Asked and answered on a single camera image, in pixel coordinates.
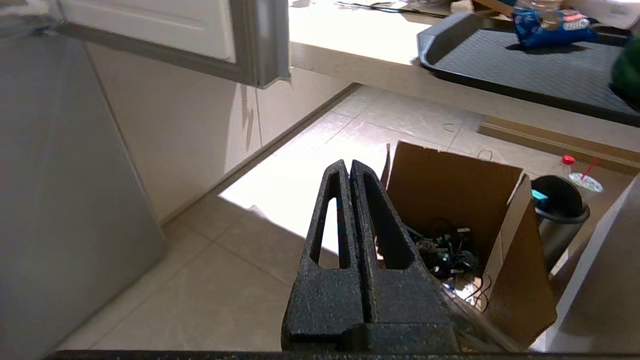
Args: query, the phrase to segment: red straw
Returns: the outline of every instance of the red straw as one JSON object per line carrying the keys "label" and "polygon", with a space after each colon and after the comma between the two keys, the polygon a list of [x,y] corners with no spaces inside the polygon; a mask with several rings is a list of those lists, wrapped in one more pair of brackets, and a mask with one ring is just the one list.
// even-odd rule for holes
{"label": "red straw", "polygon": [[584,180],[584,177],[589,175],[589,173],[591,172],[593,167],[596,166],[598,161],[600,161],[600,158],[594,158],[593,160],[591,160],[591,163],[589,164],[589,167],[587,168],[587,170],[585,172],[582,173],[582,177],[580,178],[580,180]]}

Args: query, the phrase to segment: plastic cup with straw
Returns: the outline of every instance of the plastic cup with straw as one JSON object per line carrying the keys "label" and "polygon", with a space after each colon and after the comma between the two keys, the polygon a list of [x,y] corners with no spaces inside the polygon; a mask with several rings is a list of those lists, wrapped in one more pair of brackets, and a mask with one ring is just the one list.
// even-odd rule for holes
{"label": "plastic cup with straw", "polygon": [[582,202],[587,204],[593,200],[599,193],[604,191],[602,184],[600,184],[596,179],[589,176],[593,167],[600,161],[600,158],[594,158],[589,163],[587,170],[583,173],[574,172],[569,175],[569,180],[578,188],[580,194],[582,195]]}

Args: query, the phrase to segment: black trash can lid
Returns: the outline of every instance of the black trash can lid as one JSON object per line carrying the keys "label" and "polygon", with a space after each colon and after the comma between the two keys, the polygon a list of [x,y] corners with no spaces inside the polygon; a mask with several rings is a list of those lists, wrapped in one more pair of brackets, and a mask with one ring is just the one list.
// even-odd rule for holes
{"label": "black trash can lid", "polygon": [[541,176],[531,182],[531,188],[548,197],[536,207],[536,213],[551,221],[562,224],[576,224],[589,217],[589,208],[582,203],[580,192],[559,176]]}

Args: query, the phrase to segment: black serving tray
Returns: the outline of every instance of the black serving tray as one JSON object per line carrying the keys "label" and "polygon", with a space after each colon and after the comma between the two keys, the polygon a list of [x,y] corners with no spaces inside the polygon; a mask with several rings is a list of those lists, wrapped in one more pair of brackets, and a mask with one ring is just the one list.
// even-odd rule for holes
{"label": "black serving tray", "polygon": [[640,127],[640,104],[610,88],[626,37],[598,35],[550,49],[520,47],[513,23],[456,13],[418,34],[421,64],[438,78]]}

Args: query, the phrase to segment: refrigerator door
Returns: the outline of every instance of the refrigerator door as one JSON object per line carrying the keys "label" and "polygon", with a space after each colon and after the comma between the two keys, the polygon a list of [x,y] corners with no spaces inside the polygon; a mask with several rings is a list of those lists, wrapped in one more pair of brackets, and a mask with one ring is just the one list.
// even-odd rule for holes
{"label": "refrigerator door", "polygon": [[81,41],[10,21],[0,17],[0,354],[35,360],[165,243]]}
{"label": "refrigerator door", "polygon": [[63,22],[58,31],[72,37],[261,88],[289,77],[287,0],[58,0],[57,5]]}

